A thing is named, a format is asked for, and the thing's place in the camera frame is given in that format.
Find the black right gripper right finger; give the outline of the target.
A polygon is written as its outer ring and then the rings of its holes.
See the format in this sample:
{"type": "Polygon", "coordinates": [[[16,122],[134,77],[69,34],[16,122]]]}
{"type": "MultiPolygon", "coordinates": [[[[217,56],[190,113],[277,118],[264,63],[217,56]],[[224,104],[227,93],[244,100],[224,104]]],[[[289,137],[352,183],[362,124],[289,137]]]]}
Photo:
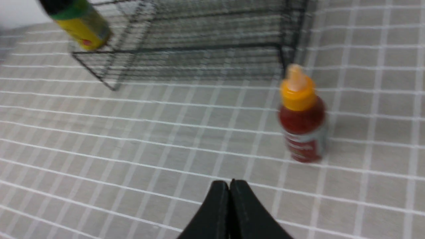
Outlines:
{"type": "Polygon", "coordinates": [[[229,237],[231,239],[291,239],[245,180],[230,183],[229,237]]]}

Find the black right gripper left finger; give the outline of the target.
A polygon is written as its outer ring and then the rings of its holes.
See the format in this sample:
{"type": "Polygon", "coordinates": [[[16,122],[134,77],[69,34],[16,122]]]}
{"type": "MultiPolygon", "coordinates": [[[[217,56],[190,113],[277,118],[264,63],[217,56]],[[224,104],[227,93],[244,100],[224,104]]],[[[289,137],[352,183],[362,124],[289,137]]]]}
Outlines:
{"type": "Polygon", "coordinates": [[[227,239],[229,187],[225,181],[213,181],[207,196],[179,239],[227,239]]]}

